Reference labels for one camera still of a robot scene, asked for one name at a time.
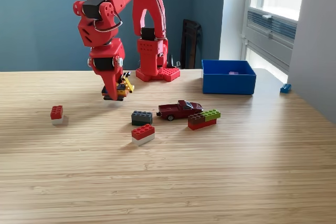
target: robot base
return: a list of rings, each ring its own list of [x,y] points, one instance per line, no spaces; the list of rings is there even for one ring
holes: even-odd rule
[[[141,69],[136,70],[136,76],[142,81],[150,81],[150,80],[165,80],[167,82],[175,80],[177,77],[181,75],[179,68],[163,68],[159,70],[157,76],[147,76],[145,75]]]

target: blue wall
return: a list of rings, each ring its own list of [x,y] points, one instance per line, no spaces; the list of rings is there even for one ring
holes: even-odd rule
[[[222,33],[224,0],[193,0],[192,19],[202,26],[202,46],[197,53],[196,68],[202,59],[218,60]]]
[[[89,70],[89,48],[83,46],[72,11],[76,0],[2,0],[0,8],[0,71]],[[203,58],[218,59],[223,0],[163,0],[167,37],[174,59],[180,56],[184,18],[201,23]],[[132,4],[120,14],[118,37],[126,50],[125,69],[138,67]]]

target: white wall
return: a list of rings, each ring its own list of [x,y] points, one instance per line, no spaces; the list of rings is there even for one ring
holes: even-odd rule
[[[241,56],[245,0],[224,0],[219,59],[239,60]]]
[[[336,0],[302,0],[288,83],[336,123]]]

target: white lego brick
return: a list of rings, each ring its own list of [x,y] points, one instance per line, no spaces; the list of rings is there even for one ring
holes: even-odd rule
[[[64,118],[64,116],[62,115],[62,118],[61,118],[61,119],[53,119],[53,120],[51,121],[51,123],[52,123],[53,125],[62,124],[62,123],[63,123],[63,118]]]
[[[136,144],[137,146],[145,144],[147,142],[149,142],[150,140],[153,140],[155,138],[155,133],[153,133],[152,135],[149,135],[147,137],[144,137],[140,140],[136,140],[135,138],[132,137],[132,143]]]

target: black chair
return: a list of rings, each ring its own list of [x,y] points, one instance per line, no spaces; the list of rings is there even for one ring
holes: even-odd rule
[[[186,54],[187,54],[187,39],[191,41],[190,57],[188,59],[188,69],[195,68],[196,61],[196,49],[197,44],[200,44],[200,39],[202,37],[202,27],[199,23],[184,19],[183,20],[183,30],[182,30],[182,44],[181,44],[181,69],[186,68]]]

